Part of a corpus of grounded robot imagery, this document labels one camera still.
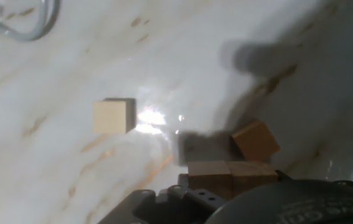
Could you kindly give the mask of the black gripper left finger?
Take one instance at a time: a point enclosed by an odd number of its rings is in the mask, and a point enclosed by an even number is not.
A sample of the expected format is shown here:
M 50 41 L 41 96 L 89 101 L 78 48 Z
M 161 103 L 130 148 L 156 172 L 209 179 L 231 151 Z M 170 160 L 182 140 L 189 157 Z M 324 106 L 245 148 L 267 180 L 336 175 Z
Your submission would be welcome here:
M 98 224 L 193 224 L 205 223 L 226 200 L 205 189 L 189 188 L 187 174 L 158 194 L 143 189 L 131 192 Z

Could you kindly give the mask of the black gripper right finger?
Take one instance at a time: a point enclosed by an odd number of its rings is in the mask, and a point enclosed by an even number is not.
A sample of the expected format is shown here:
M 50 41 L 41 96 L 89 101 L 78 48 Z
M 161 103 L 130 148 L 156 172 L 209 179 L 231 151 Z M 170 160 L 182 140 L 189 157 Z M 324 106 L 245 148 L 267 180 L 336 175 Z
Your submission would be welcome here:
M 276 173 L 278 174 L 278 182 L 291 180 L 290 176 L 286 175 L 284 172 L 280 170 L 276 170 Z

